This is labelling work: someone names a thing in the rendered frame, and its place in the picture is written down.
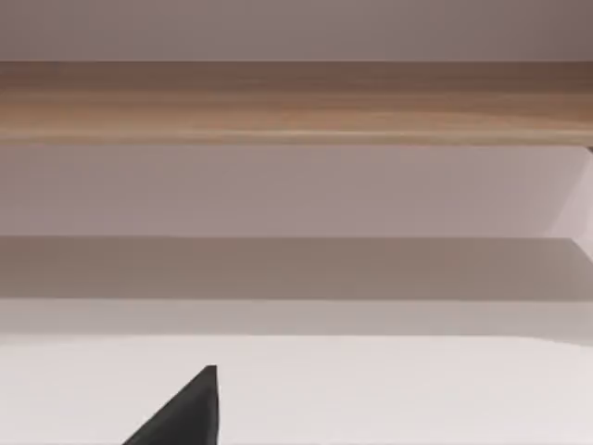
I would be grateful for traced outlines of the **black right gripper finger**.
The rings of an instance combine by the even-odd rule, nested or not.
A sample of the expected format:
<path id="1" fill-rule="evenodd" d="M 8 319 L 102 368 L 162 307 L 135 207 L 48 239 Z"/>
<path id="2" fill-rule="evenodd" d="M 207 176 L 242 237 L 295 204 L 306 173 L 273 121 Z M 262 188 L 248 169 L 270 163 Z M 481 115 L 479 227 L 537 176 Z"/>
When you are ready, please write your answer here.
<path id="1" fill-rule="evenodd" d="M 218 444 L 218 368 L 208 365 L 121 445 Z"/>

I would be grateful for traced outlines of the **wooden shelf board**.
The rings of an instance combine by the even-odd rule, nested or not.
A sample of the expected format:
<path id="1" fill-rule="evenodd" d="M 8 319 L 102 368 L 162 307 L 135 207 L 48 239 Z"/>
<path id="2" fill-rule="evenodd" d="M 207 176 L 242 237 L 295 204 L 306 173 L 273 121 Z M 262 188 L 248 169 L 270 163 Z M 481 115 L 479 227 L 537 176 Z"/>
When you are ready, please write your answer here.
<path id="1" fill-rule="evenodd" d="M 593 148 L 593 62 L 0 62 L 0 143 Z"/>

